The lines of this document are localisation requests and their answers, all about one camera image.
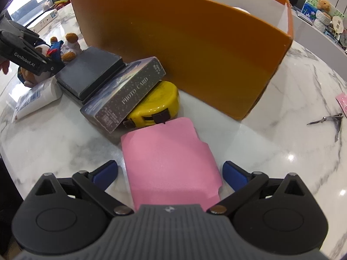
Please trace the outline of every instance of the pink foam pad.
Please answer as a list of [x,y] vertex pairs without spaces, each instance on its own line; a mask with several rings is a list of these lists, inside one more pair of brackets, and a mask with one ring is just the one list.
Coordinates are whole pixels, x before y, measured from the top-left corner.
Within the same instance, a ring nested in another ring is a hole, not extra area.
[[220,201],[218,167],[189,118],[129,132],[121,142],[135,210],[141,204],[200,204],[207,210]]
[[345,93],[339,94],[336,96],[336,99],[339,102],[345,116],[347,116],[347,95]]

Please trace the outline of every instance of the gray box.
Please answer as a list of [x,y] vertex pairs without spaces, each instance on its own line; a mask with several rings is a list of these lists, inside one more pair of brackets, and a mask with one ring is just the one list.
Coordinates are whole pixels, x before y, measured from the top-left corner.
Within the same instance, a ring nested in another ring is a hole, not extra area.
[[156,57],[129,63],[80,111],[91,123],[112,133],[165,74]]

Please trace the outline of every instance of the toy figure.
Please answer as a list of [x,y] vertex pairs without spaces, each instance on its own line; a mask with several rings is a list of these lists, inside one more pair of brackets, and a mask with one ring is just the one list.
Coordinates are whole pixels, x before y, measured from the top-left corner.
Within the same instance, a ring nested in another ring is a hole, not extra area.
[[318,0],[317,9],[323,10],[325,12],[330,11],[330,3],[328,0]]
[[64,44],[62,40],[58,41],[57,37],[51,37],[51,46],[47,52],[47,56],[55,62],[61,62],[61,47]]
[[[36,46],[35,49],[39,53],[46,56],[50,47],[46,44],[42,44],[42,45]],[[29,88],[36,86],[37,84],[39,84],[43,80],[48,79],[51,76],[52,76],[51,72],[49,72],[49,71],[42,72],[41,75],[38,76],[38,75],[35,75],[32,72],[26,70],[23,67],[19,67],[19,69],[18,69],[18,78],[21,80],[21,82],[24,84],[25,87],[29,87]]]
[[61,47],[61,60],[64,63],[70,62],[76,58],[76,56],[82,53],[79,46],[79,37],[75,33],[67,33],[65,35],[66,41]]
[[[82,53],[82,50],[78,43],[78,36],[75,33],[67,33],[66,41],[58,41],[57,37],[50,39],[51,46],[47,44],[38,45],[35,49],[51,58],[55,62],[64,62],[65,64],[74,60],[77,55]],[[23,67],[18,68],[18,78],[26,87],[34,87],[43,80],[52,76],[51,72],[42,72],[40,76],[33,74],[32,72],[24,69]]]

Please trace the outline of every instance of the white basket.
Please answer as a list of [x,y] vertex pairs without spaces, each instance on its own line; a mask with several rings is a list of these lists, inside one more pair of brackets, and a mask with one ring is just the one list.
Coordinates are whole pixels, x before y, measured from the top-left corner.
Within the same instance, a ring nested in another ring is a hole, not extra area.
[[329,19],[326,15],[324,15],[320,10],[316,12],[316,18],[320,20],[325,25],[329,25],[331,22],[331,19]]
[[324,32],[326,29],[326,25],[321,22],[319,19],[315,19],[313,22],[315,28],[317,28],[320,32]]

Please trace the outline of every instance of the human hand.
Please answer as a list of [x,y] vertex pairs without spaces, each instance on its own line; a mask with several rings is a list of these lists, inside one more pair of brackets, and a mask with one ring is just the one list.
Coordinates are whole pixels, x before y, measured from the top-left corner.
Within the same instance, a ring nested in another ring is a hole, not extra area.
[[10,66],[10,61],[5,60],[3,63],[0,63],[0,70],[2,69],[4,74],[8,73],[8,67]]

